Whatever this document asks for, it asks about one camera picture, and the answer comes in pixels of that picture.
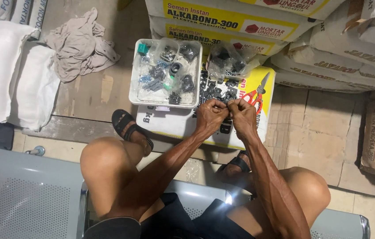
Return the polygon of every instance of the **wooden board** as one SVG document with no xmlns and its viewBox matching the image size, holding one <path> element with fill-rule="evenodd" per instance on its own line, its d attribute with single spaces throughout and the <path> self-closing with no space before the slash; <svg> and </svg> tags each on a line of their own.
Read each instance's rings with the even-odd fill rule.
<svg viewBox="0 0 375 239">
<path fill-rule="evenodd" d="M 91 8 L 98 11 L 97 22 L 105 27 L 104 38 L 115 43 L 121 59 L 103 71 L 79 76 L 70 83 L 61 83 L 53 114 L 88 120 L 110 121 L 118 108 L 137 113 L 137 106 L 128 100 L 134 46 L 138 39 L 150 38 L 149 18 L 143 0 L 49 0 L 40 41 L 49 32 Z"/>
</svg>

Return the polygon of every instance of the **scissors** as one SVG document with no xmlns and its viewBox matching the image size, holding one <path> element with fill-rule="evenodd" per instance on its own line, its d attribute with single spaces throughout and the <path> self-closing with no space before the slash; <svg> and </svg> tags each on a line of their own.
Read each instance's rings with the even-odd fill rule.
<svg viewBox="0 0 375 239">
<path fill-rule="evenodd" d="M 261 81 L 261 84 L 257 87 L 256 90 L 249 92 L 248 94 L 245 94 L 242 96 L 242 99 L 244 99 L 246 96 L 249 96 L 248 104 L 250 105 L 255 106 L 257 102 L 260 104 L 257 110 L 257 114 L 259 114 L 261 112 L 261 109 L 263 108 L 263 94 L 265 93 L 264 86 L 267 83 L 269 76 L 270 76 L 270 73 L 267 73 L 265 77 L 263 78 L 263 80 Z"/>
</svg>

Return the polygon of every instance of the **tile floor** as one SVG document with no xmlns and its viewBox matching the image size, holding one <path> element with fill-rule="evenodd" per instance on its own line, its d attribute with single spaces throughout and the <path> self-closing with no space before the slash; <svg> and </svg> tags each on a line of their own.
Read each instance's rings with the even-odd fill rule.
<svg viewBox="0 0 375 239">
<path fill-rule="evenodd" d="M 23 135 L 18 131 L 15 132 L 13 151 L 24 152 L 33 149 L 37 145 L 42 145 L 46 148 L 45 156 L 47 157 L 79 162 L 81 151 L 86 144 L 31 137 Z M 137 165 L 137 168 L 141 170 L 159 155 L 161 154 L 155 152 L 151 153 L 148 157 L 143 158 Z M 214 176 L 214 172 L 219 167 L 220 165 L 210 162 L 189 159 L 175 176 L 175 179 L 224 188 L 226 186 L 220 183 Z M 242 196 L 248 196 L 248 192 L 235 187 L 230 187 L 228 190 L 231 192 L 238 190 L 238 193 Z M 372 238 L 375 239 L 375 197 L 367 197 L 335 188 L 330 188 L 330 191 L 332 200 L 328 208 L 364 215 L 370 220 Z"/>
</svg>

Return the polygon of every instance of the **black shorts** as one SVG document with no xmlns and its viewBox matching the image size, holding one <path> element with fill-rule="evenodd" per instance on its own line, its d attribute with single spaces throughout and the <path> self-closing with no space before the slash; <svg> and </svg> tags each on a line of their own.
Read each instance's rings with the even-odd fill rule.
<svg viewBox="0 0 375 239">
<path fill-rule="evenodd" d="M 234 206 L 216 199 L 201 216 L 190 220 L 176 193 L 164 193 L 161 196 L 165 207 L 141 223 L 142 239 L 159 238 L 167 231 L 180 229 L 180 233 L 189 232 L 204 239 L 254 239 L 238 224 L 227 218 L 226 213 Z"/>
</svg>

